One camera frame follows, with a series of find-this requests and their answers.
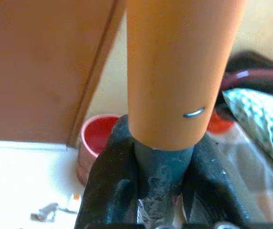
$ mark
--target door frame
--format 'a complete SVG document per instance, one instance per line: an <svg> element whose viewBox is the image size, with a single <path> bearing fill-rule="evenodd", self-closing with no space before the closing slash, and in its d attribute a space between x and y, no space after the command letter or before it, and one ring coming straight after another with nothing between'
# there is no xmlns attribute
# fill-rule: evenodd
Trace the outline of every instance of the door frame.
<svg viewBox="0 0 273 229"><path fill-rule="evenodd" d="M89 109L94 92L99 83L104 64L115 40L117 30L120 26L121 19L124 14L124 10L125 1L114 0L109 18L107 20L99 47L93 61L93 65L90 70L88 80L83 90L83 95L79 103L79 108L75 116L74 124L71 128L70 135L67 140L67 145L69 146L75 146L77 143L78 135L80 133L84 117Z"/></svg>

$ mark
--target small white object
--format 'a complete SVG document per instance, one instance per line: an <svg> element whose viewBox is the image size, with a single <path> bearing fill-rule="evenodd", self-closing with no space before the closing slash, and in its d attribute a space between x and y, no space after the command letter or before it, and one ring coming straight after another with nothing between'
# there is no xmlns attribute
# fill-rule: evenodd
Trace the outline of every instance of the small white object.
<svg viewBox="0 0 273 229"><path fill-rule="evenodd" d="M81 205L81 200L82 200L82 197L79 193L72 194L68 202L67 210L78 213L80 205Z"/></svg>

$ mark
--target red bucket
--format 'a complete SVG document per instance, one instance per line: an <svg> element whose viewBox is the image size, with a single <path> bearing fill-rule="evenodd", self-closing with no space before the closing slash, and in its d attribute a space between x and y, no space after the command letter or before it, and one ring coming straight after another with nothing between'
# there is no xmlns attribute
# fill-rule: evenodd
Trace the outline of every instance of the red bucket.
<svg viewBox="0 0 273 229"><path fill-rule="evenodd" d="M119 117L118 114L100 114L83 124L77 166L77 178L83 185L86 184L91 166L103 151Z"/></svg>

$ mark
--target blue and white pillow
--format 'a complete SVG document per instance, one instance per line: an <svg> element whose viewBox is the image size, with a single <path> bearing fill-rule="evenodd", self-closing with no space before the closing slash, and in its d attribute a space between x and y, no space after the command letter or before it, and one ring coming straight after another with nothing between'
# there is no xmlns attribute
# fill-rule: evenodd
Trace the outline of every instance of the blue and white pillow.
<svg viewBox="0 0 273 229"><path fill-rule="evenodd" d="M246 132L273 158L273 95L235 88L223 96Z"/></svg>

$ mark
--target wooden door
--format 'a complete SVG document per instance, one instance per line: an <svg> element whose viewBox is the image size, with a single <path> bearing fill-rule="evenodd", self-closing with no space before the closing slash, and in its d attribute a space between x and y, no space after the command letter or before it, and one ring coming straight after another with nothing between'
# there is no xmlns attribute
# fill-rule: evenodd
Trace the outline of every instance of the wooden door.
<svg viewBox="0 0 273 229"><path fill-rule="evenodd" d="M0 139L73 143L118 2L0 0Z"/></svg>

